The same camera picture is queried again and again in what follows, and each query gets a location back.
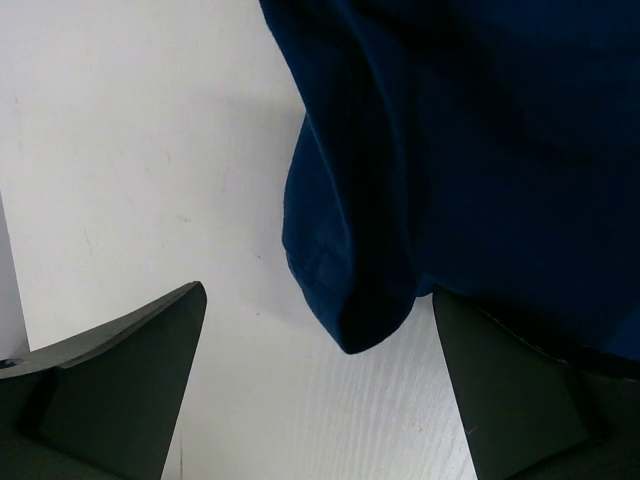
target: dark blue fabric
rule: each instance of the dark blue fabric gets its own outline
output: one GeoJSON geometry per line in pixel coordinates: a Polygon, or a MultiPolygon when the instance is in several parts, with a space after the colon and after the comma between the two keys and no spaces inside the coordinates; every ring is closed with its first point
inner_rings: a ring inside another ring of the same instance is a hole
{"type": "Polygon", "coordinates": [[[441,285],[640,359],[640,4],[262,6],[307,108],[284,245],[345,351],[441,285]]]}

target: tabletop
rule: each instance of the tabletop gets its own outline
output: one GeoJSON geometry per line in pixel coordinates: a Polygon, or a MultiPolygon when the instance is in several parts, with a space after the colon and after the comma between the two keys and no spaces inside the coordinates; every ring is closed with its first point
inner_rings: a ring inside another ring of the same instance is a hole
{"type": "Polygon", "coordinates": [[[287,270],[304,108],[257,0],[3,2],[0,45],[32,349],[207,289],[165,480],[475,478],[430,300],[347,356],[287,270]]]}

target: white table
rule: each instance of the white table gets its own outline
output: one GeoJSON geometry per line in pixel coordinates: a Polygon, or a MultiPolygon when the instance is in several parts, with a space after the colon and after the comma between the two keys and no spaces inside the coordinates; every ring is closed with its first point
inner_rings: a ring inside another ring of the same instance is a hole
{"type": "Polygon", "coordinates": [[[474,477],[430,302],[348,357],[288,273],[303,108],[257,0],[3,2],[0,52],[32,348],[207,288],[166,480],[474,477]]]}

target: garment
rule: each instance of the garment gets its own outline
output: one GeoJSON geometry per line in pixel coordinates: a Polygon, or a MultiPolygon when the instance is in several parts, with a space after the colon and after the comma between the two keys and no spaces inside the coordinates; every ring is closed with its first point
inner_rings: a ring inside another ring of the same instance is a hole
{"type": "Polygon", "coordinates": [[[440,285],[640,359],[640,4],[262,7],[307,109],[283,241],[346,352],[440,285]]]}

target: blue cloth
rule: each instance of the blue cloth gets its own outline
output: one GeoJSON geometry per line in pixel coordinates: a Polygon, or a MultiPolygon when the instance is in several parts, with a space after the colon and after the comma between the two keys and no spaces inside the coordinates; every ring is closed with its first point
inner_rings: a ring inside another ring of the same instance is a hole
{"type": "Polygon", "coordinates": [[[346,352],[440,285],[640,359],[640,4],[262,7],[307,109],[284,245],[346,352]]]}

